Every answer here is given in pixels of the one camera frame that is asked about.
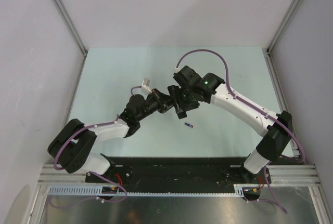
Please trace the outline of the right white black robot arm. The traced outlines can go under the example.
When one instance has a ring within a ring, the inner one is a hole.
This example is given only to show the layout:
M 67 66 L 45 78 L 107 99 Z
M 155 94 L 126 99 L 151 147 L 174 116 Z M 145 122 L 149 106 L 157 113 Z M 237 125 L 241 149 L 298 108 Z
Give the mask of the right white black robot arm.
M 178 118 L 186 118 L 188 111 L 205 102 L 236 116 L 262 137 L 242 165 L 240 177 L 244 182 L 254 182 L 264 166 L 282 155 L 291 139 L 290 113 L 282 111 L 278 114 L 267 110 L 248 98 L 243 98 L 217 75 L 207 73 L 201 77 L 187 65 L 182 69 L 175 68 L 173 78 L 178 85 L 169 86 L 168 91 L 174 97 Z

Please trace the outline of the black remote control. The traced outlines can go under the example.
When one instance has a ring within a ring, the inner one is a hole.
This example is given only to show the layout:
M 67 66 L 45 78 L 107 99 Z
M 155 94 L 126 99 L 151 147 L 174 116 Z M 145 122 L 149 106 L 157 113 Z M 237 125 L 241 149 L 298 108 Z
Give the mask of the black remote control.
M 177 117 L 179 119 L 184 119 L 184 118 L 187 117 L 187 113 L 186 112 L 180 112 L 180 113 L 177 114 Z

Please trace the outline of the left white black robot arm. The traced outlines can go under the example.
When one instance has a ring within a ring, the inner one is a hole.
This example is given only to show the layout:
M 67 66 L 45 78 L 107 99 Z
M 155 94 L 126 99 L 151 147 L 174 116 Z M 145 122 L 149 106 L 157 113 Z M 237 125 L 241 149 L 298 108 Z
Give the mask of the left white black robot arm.
M 141 120 L 154 112 L 163 114 L 175 103 L 174 96 L 152 89 L 146 98 L 132 95 L 124 111 L 111 122 L 87 125 L 77 118 L 70 120 L 47 149 L 54 158 L 54 169 L 69 174 L 82 169 L 95 173 L 103 182 L 110 182 L 115 170 L 105 155 L 92 152 L 94 144 L 134 135 Z

